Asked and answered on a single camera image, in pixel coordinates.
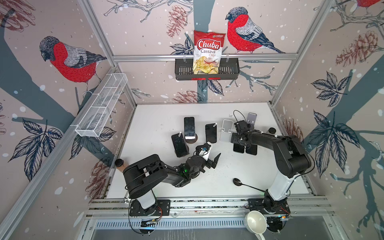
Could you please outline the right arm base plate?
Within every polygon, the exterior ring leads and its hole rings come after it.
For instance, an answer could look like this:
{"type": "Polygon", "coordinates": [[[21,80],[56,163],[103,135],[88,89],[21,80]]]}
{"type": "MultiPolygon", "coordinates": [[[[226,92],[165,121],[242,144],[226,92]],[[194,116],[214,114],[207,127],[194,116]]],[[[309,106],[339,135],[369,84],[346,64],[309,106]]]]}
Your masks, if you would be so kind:
{"type": "Polygon", "coordinates": [[[248,199],[248,208],[251,211],[259,211],[263,215],[290,215],[291,211],[287,198],[281,201],[265,199],[248,199]]]}

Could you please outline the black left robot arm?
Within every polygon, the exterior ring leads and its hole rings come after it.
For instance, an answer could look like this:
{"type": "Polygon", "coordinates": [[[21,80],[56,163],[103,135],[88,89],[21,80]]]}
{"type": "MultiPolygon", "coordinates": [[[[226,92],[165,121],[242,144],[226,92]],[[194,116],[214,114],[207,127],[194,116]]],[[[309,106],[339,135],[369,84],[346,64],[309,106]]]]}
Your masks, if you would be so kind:
{"type": "Polygon", "coordinates": [[[209,153],[209,151],[197,151],[184,164],[176,167],[167,165],[161,161],[159,155],[153,154],[126,167],[123,175],[129,198],[138,201],[144,210],[156,208],[158,204],[153,188],[159,183],[182,188],[200,173],[204,173],[205,168],[215,169],[221,155],[218,154],[211,160],[209,153]]]}

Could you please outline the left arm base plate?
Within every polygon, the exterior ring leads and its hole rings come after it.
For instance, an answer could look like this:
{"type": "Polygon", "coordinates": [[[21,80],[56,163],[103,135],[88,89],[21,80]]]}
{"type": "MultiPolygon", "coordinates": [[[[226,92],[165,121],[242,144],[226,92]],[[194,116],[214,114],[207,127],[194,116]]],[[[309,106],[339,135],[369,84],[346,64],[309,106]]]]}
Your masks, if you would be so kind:
{"type": "Polygon", "coordinates": [[[169,216],[170,207],[170,200],[157,200],[153,206],[143,209],[138,200],[133,200],[130,206],[129,215],[130,217],[169,216]]]}

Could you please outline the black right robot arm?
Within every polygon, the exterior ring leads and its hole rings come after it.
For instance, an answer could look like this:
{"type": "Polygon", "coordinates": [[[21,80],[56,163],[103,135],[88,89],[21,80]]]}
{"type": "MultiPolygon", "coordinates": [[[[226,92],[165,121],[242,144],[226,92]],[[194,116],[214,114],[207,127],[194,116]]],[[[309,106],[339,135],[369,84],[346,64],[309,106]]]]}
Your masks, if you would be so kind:
{"type": "Polygon", "coordinates": [[[246,121],[234,123],[236,132],[231,135],[231,143],[238,153],[257,155],[258,147],[274,152],[278,173],[272,185],[264,191],[264,211],[274,214],[287,211],[289,190],[296,178],[306,174],[312,162],[297,136],[279,136],[274,128],[267,133],[252,129],[246,121]]]}

